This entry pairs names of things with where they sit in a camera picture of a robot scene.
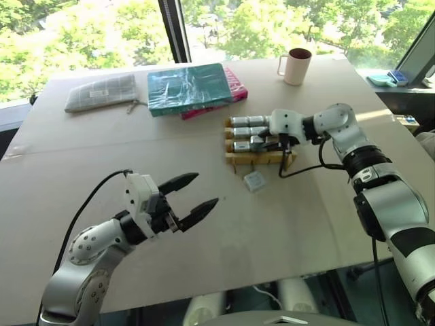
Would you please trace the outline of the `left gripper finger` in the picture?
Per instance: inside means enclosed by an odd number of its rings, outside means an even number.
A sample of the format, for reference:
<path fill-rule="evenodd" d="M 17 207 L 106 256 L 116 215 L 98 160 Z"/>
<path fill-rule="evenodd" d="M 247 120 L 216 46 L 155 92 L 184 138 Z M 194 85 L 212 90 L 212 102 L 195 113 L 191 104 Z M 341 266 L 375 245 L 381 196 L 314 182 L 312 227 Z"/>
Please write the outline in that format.
<path fill-rule="evenodd" d="M 171 192 L 177 192 L 180 189 L 183 189 L 184 187 L 189 185 L 193 180 L 195 180 L 195 178 L 197 178 L 198 176 L 199 176 L 198 173 L 184 173 L 159 185 L 158 190 L 163 196 L 166 196 Z"/>
<path fill-rule="evenodd" d="M 194 227 L 213 210 L 218 201 L 219 198 L 213 198 L 193 208 L 187 217 L 179 220 L 178 229 L 182 232 L 186 232 Z"/>

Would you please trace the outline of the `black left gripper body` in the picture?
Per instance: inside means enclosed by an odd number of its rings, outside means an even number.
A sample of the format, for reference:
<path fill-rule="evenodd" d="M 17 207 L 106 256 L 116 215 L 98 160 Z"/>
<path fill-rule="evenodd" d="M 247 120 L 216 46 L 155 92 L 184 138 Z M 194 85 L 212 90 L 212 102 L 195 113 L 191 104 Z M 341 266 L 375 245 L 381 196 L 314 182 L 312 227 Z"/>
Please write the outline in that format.
<path fill-rule="evenodd" d="M 147 202 L 145 212 L 150 216 L 149 225 L 155 234 L 179 230 L 179 219 L 163 194 L 153 194 Z"/>

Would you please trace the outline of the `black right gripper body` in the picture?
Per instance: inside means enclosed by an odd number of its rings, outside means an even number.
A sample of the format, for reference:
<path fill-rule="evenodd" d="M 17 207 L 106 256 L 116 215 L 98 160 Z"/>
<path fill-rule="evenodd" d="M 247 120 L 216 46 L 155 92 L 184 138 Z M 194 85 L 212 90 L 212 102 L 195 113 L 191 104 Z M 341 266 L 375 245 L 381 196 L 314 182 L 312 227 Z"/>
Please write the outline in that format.
<path fill-rule="evenodd" d="M 267 142 L 280 142 L 281 148 L 284 151 L 291 150 L 293 146 L 300 143 L 296 137 L 289 136 L 288 134 L 272 134 L 271 137 L 263 138 L 263 141 L 263 144 Z"/>

